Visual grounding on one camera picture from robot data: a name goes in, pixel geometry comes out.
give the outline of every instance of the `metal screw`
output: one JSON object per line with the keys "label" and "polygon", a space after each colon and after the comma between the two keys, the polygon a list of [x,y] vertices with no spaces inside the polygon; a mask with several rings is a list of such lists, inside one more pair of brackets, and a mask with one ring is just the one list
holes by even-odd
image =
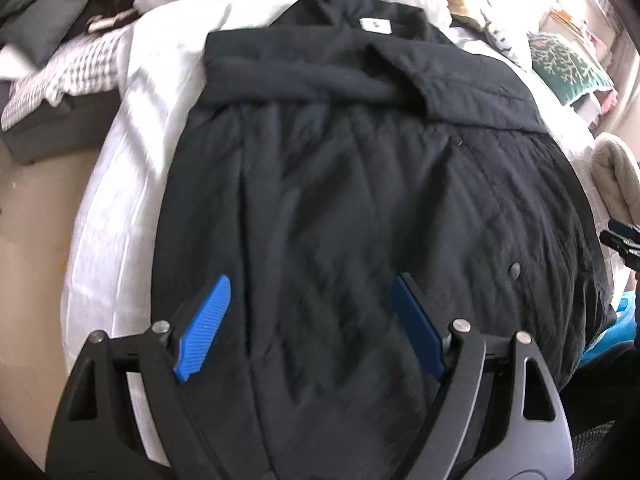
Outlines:
{"label": "metal screw", "polygon": [[89,341],[92,343],[99,343],[106,337],[104,330],[94,330],[89,334]]}
{"label": "metal screw", "polygon": [[153,323],[153,325],[151,325],[151,330],[153,330],[156,334],[166,334],[167,332],[169,332],[170,328],[171,325],[164,319],[156,321],[155,323]]}
{"label": "metal screw", "polygon": [[528,345],[529,343],[531,343],[531,341],[533,341],[531,334],[529,332],[524,332],[524,330],[520,330],[516,334],[516,339],[523,345]]}
{"label": "metal screw", "polygon": [[453,322],[453,330],[461,333],[469,332],[469,330],[471,330],[471,323],[469,323],[466,319],[455,319]]}

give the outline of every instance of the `dark gray cushion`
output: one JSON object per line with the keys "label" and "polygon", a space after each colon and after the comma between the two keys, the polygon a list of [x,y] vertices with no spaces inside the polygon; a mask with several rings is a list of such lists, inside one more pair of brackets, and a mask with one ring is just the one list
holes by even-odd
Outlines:
{"label": "dark gray cushion", "polygon": [[117,90],[78,97],[65,96],[55,108],[40,107],[0,133],[15,162],[100,148],[120,108]]}
{"label": "dark gray cushion", "polygon": [[0,115],[9,102],[9,90],[11,90],[11,83],[8,81],[0,81]]}
{"label": "dark gray cushion", "polygon": [[[21,8],[10,0],[5,9]],[[34,0],[0,28],[0,44],[18,46],[38,68],[49,61],[88,0]]]}

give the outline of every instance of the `floor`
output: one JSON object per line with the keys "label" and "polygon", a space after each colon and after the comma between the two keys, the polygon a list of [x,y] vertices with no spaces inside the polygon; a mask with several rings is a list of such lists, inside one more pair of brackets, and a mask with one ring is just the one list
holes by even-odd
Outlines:
{"label": "floor", "polygon": [[97,156],[15,166],[0,146],[0,416],[40,467],[66,378],[60,344],[66,260]]}

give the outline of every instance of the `green patterned pillow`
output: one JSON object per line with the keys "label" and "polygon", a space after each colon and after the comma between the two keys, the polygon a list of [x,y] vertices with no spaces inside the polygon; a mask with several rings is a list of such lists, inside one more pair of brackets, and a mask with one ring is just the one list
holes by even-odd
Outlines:
{"label": "green patterned pillow", "polygon": [[594,90],[613,89],[607,73],[559,34],[529,34],[529,46],[533,70],[563,105]]}

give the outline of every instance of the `blue plastic object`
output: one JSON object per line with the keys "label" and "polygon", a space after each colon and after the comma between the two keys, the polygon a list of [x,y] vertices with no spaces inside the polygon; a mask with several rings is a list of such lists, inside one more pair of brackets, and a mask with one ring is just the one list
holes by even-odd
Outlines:
{"label": "blue plastic object", "polygon": [[422,369],[438,381],[447,370],[442,362],[442,339],[423,312],[420,301],[397,276],[391,286],[391,306],[404,328]]}
{"label": "blue plastic object", "polygon": [[174,373],[180,382],[202,368],[230,302],[231,282],[222,274],[178,342]]}
{"label": "blue plastic object", "polygon": [[630,290],[622,295],[617,309],[618,320],[611,328],[605,330],[600,340],[580,359],[581,363],[593,359],[613,345],[622,341],[633,341],[636,338],[636,292]]}

